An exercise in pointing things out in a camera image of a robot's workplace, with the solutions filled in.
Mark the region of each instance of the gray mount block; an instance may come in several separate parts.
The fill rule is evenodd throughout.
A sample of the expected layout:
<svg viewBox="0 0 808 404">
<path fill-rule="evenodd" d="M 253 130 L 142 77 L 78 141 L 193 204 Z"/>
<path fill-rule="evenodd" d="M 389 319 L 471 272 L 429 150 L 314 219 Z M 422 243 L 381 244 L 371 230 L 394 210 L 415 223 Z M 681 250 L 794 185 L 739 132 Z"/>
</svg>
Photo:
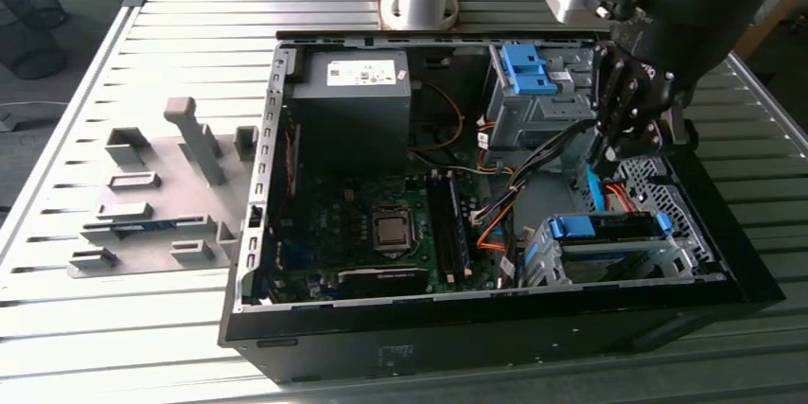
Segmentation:
<svg viewBox="0 0 808 404">
<path fill-rule="evenodd" d="M 169 253 L 179 264 L 207 261 L 214 257 L 203 240 L 173 241 Z"/>
<path fill-rule="evenodd" d="M 111 191 L 130 189 L 154 189 L 159 186 L 159 177 L 155 172 L 126 172 L 109 177 L 106 187 Z"/>
<path fill-rule="evenodd" d="M 231 138 L 231 143 L 235 146 L 235 153 L 241 161 L 251 161 L 254 159 L 254 146 L 257 144 L 257 128 L 238 127 Z"/>
<path fill-rule="evenodd" d="M 222 247 L 227 258 L 235 254 L 235 248 L 238 246 L 238 238 L 229 232 L 226 224 L 218 222 L 218 229 L 215 230 L 215 243 Z"/>
<path fill-rule="evenodd" d="M 162 115 L 165 120 L 177 125 L 186 150 L 193 155 L 206 182 L 218 185 L 225 181 L 225 174 L 215 161 L 217 151 L 219 153 L 221 151 L 211 133 L 205 131 L 197 122 L 195 108 L 197 104 L 191 97 L 167 98 Z"/>
<path fill-rule="evenodd" d="M 87 248 L 70 255 L 69 263 L 81 270 L 110 269 L 114 267 L 115 257 L 106 248 Z"/>
<path fill-rule="evenodd" d="M 151 216 L 147 202 L 113 203 L 101 205 L 95 212 L 98 220 L 142 220 Z"/>
<path fill-rule="evenodd" d="M 105 150 L 118 167 L 142 166 L 137 149 L 149 146 L 149 141 L 135 127 L 113 128 L 106 138 Z"/>
</svg>

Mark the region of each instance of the barcode sticker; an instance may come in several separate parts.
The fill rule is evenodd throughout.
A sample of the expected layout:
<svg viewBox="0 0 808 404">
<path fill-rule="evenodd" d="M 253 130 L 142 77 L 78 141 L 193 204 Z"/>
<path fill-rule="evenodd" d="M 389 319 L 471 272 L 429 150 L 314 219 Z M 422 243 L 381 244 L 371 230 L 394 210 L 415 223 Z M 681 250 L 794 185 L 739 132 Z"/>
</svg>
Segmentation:
<svg viewBox="0 0 808 404">
<path fill-rule="evenodd" d="M 571 80 L 567 71 L 550 71 L 546 73 L 551 80 Z"/>
<path fill-rule="evenodd" d="M 502 269 L 502 272 L 505 272 L 505 275 L 507 276 L 507 278 L 513 278 L 513 273 L 515 272 L 515 267 L 513 267 L 513 263 L 503 256 L 502 256 L 502 260 L 499 260 L 499 269 Z"/>
</svg>

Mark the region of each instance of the white label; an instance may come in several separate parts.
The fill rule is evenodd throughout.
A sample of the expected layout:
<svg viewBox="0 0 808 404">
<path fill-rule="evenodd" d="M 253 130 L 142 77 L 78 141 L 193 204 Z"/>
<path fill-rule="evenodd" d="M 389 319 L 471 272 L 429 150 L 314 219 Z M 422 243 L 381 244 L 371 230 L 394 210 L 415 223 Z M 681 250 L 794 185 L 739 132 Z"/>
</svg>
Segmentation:
<svg viewBox="0 0 808 404">
<path fill-rule="evenodd" d="M 513 278 L 513 272 L 515 272 L 515 267 L 513 267 L 513 263 L 503 256 L 502 260 L 499 260 L 499 269 L 502 269 L 502 272 L 505 272 L 507 277 Z"/>
<path fill-rule="evenodd" d="M 333 61 L 327 64 L 329 86 L 394 85 L 393 61 Z"/>
<path fill-rule="evenodd" d="M 567 71 L 550 71 L 547 72 L 547 75 L 551 80 L 571 80 Z"/>
<path fill-rule="evenodd" d="M 487 135 L 483 132 L 477 133 L 477 146 L 482 150 L 487 150 Z"/>
</svg>

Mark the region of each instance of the orange wire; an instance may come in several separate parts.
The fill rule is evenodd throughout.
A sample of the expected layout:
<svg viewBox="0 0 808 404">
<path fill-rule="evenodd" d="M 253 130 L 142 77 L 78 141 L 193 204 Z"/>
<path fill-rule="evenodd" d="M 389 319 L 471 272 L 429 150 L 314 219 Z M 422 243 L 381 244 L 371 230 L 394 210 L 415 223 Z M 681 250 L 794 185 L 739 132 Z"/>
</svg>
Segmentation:
<svg viewBox="0 0 808 404">
<path fill-rule="evenodd" d="M 626 185 L 625 184 L 618 184 L 617 185 L 617 189 L 619 189 L 619 192 L 622 193 L 622 197 L 626 200 L 626 203 L 629 204 L 629 206 L 633 209 L 633 211 L 638 212 L 639 209 L 635 207 L 635 203 L 633 203 L 633 200 L 630 199 L 629 192 L 626 191 Z"/>
<path fill-rule="evenodd" d="M 622 205 L 622 209 L 626 212 L 635 212 L 637 208 L 633 205 L 633 203 L 630 203 L 630 201 L 629 201 L 629 195 L 623 192 L 622 187 L 619 185 L 617 185 L 617 184 L 607 184 L 605 186 L 605 188 L 607 188 L 607 190 L 617 197 L 617 201 L 619 202 L 619 205 Z"/>
<path fill-rule="evenodd" d="M 495 170 L 495 167 L 485 167 L 483 163 L 482 163 L 482 157 L 485 156 L 485 149 L 479 149 L 479 154 L 477 155 L 477 169 L 483 170 L 485 172 L 491 172 Z M 513 174 L 513 168 L 511 167 L 502 167 L 502 169 L 505 170 L 506 174 Z"/>
<path fill-rule="evenodd" d="M 619 205 L 622 206 L 622 210 L 629 212 L 630 209 L 626 206 L 626 202 L 622 200 L 622 196 L 619 195 L 619 193 L 614 190 L 614 188 L 607 184 L 605 186 L 605 188 L 607 188 L 607 190 L 611 192 L 611 194 L 614 195 L 614 197 L 617 198 L 617 202 L 619 203 Z"/>
<path fill-rule="evenodd" d="M 497 245 L 494 243 L 482 243 L 479 245 L 479 248 L 486 249 L 486 250 L 505 251 L 505 246 Z"/>
<path fill-rule="evenodd" d="M 505 214 L 507 213 L 507 211 L 511 209 L 513 204 L 515 203 L 515 201 L 511 201 L 507 206 L 499 211 L 499 214 L 495 216 L 495 218 L 493 219 L 493 222 L 490 223 L 490 225 L 487 226 L 487 228 L 485 229 L 485 231 L 482 232 L 482 235 L 479 236 L 479 238 L 477 239 L 477 248 L 482 248 L 482 244 L 485 243 L 485 239 L 487 237 L 487 234 L 490 234 L 490 231 L 493 230 L 493 227 L 498 224 L 498 222 L 502 220 L 502 218 L 505 217 Z"/>
</svg>

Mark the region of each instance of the metal table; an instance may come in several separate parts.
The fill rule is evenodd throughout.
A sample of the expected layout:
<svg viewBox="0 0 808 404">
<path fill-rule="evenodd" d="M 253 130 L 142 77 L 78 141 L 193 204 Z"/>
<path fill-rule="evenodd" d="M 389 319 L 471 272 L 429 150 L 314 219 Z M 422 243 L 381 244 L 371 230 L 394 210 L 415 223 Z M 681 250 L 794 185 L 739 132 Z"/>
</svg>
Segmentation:
<svg viewBox="0 0 808 404">
<path fill-rule="evenodd" d="M 535 0 L 462 0 L 462 11 L 473 30 L 561 27 Z M 808 141 L 734 57 L 705 77 L 687 114 L 706 169 L 787 300 L 646 355 L 281 390 L 215 345 L 223 269 L 66 276 L 98 175 L 113 167 L 103 138 L 115 122 L 135 110 L 158 125 L 165 97 L 191 96 L 213 132 L 230 132 L 233 118 L 257 124 L 274 32 L 374 28 L 367 0 L 147 0 L 121 8 L 0 231 L 0 395 L 13 396 L 9 402 L 65 396 L 82 402 L 805 402 Z"/>
</svg>

